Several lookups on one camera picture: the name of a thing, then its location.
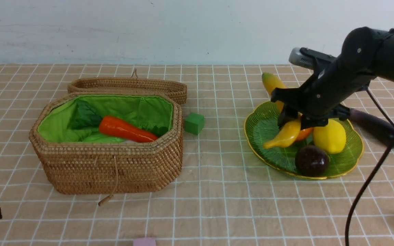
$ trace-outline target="yellow lemon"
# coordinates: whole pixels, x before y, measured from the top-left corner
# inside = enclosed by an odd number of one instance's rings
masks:
[[[313,141],[314,145],[328,154],[338,154],[346,145],[346,132],[338,121],[329,119],[326,126],[314,128]]]

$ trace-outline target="basket handle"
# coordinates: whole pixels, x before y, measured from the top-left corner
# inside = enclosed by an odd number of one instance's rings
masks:
[[[116,191],[116,188],[118,187],[118,165],[116,163],[115,156],[114,156],[114,161],[115,161],[115,180],[116,180],[114,190],[111,192],[110,195],[106,196],[100,202],[98,202],[98,206],[101,206],[101,205],[105,204],[106,202],[108,202],[109,200],[111,200],[114,197],[114,193]]]

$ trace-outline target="wicker basket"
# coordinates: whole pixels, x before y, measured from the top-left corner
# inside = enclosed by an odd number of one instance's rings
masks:
[[[186,103],[186,84],[177,81],[138,78],[136,69],[130,78],[94,77],[81,78],[68,85],[68,93],[72,92],[161,92],[178,104]]]
[[[159,191],[181,172],[183,119],[179,104],[162,93],[115,92],[114,95],[156,95],[173,107],[172,129],[150,143],[51,143],[39,124],[56,107],[80,95],[75,92],[48,104],[29,133],[50,183],[63,194],[139,193]]]

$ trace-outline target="plum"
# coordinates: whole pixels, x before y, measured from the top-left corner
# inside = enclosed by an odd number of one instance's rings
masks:
[[[294,163],[303,175],[317,177],[329,167],[329,156],[322,149],[308,145],[297,151]]]

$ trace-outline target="toy carrot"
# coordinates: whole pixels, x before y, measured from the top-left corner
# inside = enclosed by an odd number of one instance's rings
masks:
[[[148,143],[158,139],[156,135],[110,115],[103,117],[98,130],[104,135],[120,137],[137,143]]]

